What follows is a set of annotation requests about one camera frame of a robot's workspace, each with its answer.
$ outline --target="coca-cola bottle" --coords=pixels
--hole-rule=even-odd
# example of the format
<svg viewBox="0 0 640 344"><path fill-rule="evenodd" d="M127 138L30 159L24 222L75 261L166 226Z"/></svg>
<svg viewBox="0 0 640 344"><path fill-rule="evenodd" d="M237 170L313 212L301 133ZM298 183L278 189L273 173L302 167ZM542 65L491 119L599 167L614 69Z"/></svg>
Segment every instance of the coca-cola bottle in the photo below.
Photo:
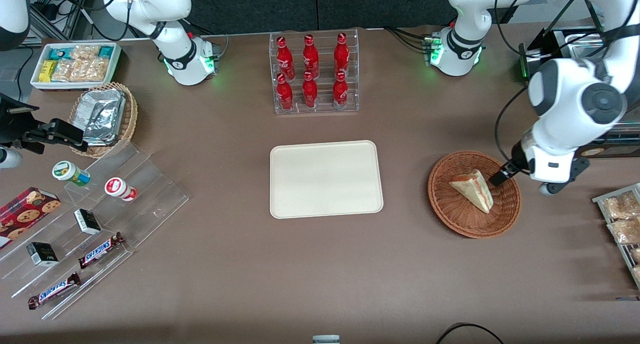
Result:
<svg viewBox="0 0 640 344"><path fill-rule="evenodd" d="M333 84L333 107L343 110L347 106L347 91L349 86L345 82L345 72L336 74L336 82Z"/></svg>
<svg viewBox="0 0 640 344"><path fill-rule="evenodd" d="M320 56L318 55L318 49L314 45L313 35L304 35L302 57L304 58L304 70L310 71L313 79L318 79L320 76Z"/></svg>
<svg viewBox="0 0 640 344"><path fill-rule="evenodd" d="M293 55L287 47L287 41L284 36L276 39L278 43L278 66L280 71L286 76L286 80L291 82L296 77L296 69L293 68Z"/></svg>
<svg viewBox="0 0 640 344"><path fill-rule="evenodd" d="M349 76L349 47L347 46L347 34L338 34L338 45L333 51L333 71L335 75L344 72L344 76Z"/></svg>
<svg viewBox="0 0 640 344"><path fill-rule="evenodd" d="M309 109L314 109L318 105L318 84L310 71L304 72L302 93L304 93L304 105Z"/></svg>
<svg viewBox="0 0 640 344"><path fill-rule="evenodd" d="M283 73L278 73L278 86L276 91L278 93L278 100L282 110L290 112L293 110L293 91L291 85L287 82L287 78Z"/></svg>

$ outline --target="table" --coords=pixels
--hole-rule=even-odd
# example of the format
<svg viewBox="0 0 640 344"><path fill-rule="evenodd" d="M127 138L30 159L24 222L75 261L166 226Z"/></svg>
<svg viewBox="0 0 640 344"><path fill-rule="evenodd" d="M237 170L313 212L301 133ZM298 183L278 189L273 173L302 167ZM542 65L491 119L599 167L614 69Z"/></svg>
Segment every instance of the table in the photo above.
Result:
<svg viewBox="0 0 640 344"><path fill-rule="evenodd" d="M541 26L504 29L519 43ZM499 157L494 120L522 87L517 55L492 28L476 68L448 77L388 32L359 34L360 112L296 118L274 115L266 34L231 37L219 75L193 87L167 75L150 41L122 41L114 80L139 105L134 142L192 199L54 321L0 288L1 341L424 344L473 322L510 344L637 343L640 303L613 301L637 290L590 198L638 182L638 161L596 160L554 197L519 175L516 225L461 237L435 216L426 180L452 151ZM66 119L78 95L34 90L29 102L38 119ZM535 120L522 96L503 117L505 147ZM377 145L381 212L271 217L273 147L365 139ZM2 203L29 186L60 191L59 160L90 164L59 145L24 156L2 172Z"/></svg>

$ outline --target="round wicker basket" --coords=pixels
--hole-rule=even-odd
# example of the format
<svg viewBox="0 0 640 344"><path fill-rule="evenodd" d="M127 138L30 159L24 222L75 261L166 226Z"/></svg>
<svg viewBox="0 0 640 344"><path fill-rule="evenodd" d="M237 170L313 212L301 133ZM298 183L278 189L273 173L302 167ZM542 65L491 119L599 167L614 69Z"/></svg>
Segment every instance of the round wicker basket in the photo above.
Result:
<svg viewBox="0 0 640 344"><path fill-rule="evenodd" d="M521 212L522 198L518 183L507 180L494 187L489 178L501 168L501 163L482 152L453 152L435 164L429 175L429 201L438 217L449 228L469 238L486 239L505 234ZM462 196L449 182L454 176L466 175L478 169L487 180L493 196L493 207L485 214Z"/></svg>
<svg viewBox="0 0 640 344"><path fill-rule="evenodd" d="M116 145L121 147L121 145L119 144L128 142L133 137L133 134L136 130L136 120L138 119L138 104L136 103L136 98L131 95L131 91L126 86L119 84L119 82L109 82L107 84L90 88L89 90L85 91L85 93L92 91L105 91L107 89L118 89L122 91L126 96L124 114L122 114L122 121L119 128L118 141L112 146L89 146L89 149L87 149L86 152L71 148L71 150L73 150L73 152L77 155L98 159L105 155ZM78 109L78 103L80 103L80 98L82 98L82 95L80 95L78 100L75 101L75 105L73 106L73 109L71 109L71 115L69 115L69 123L73 123L74 117L76 116L76 110Z"/></svg>

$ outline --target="sandwich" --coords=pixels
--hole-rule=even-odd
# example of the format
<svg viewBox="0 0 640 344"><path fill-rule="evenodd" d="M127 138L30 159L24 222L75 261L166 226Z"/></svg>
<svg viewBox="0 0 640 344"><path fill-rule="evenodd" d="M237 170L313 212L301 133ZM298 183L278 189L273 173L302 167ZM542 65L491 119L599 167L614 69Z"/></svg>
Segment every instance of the sandwich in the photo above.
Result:
<svg viewBox="0 0 640 344"><path fill-rule="evenodd" d="M486 214L489 214L494 206L494 198L480 170L475 169L469 174L457 175L448 183Z"/></svg>

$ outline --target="white plastic lid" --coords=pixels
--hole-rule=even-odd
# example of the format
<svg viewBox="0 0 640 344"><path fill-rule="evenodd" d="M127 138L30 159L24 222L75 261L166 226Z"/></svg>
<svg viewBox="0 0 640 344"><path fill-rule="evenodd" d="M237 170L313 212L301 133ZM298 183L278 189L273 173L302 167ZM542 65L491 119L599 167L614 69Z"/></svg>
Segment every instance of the white plastic lid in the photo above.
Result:
<svg viewBox="0 0 640 344"><path fill-rule="evenodd" d="M53 166L51 175L57 180L70 180L76 173L76 165L73 162L62 160Z"/></svg>
<svg viewBox="0 0 640 344"><path fill-rule="evenodd" d="M127 189L127 183L119 177L112 177L104 185L104 191L113 197L121 196Z"/></svg>

